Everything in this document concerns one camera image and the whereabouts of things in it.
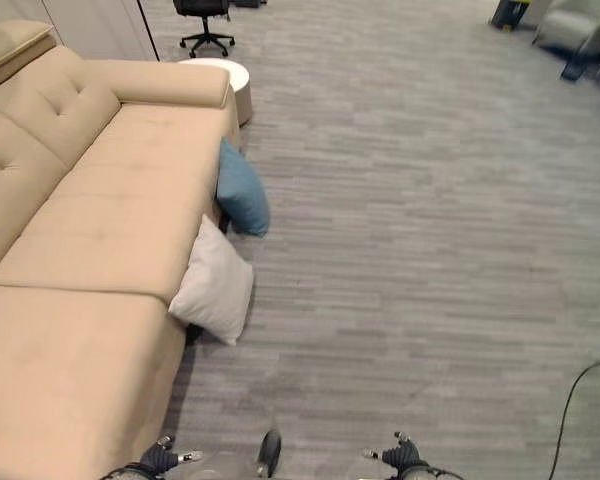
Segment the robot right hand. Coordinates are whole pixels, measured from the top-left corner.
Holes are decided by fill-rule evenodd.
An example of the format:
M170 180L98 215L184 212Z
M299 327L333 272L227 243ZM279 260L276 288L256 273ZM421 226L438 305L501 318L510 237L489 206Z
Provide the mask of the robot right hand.
M362 451L361 456L365 459L380 461L396 469L399 473L425 464L416 444L405 433L396 431L394 437L397 440L396 447L383 451L366 448Z

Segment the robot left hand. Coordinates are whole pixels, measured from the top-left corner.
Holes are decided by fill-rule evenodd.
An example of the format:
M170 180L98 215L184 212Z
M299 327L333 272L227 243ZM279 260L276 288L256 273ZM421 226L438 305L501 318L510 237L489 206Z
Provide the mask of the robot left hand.
M184 453L173 451L175 437L173 435L162 435L141 456L140 463L148 468L152 475L161 475L169 470L183 465L201 461L204 452L191 450Z

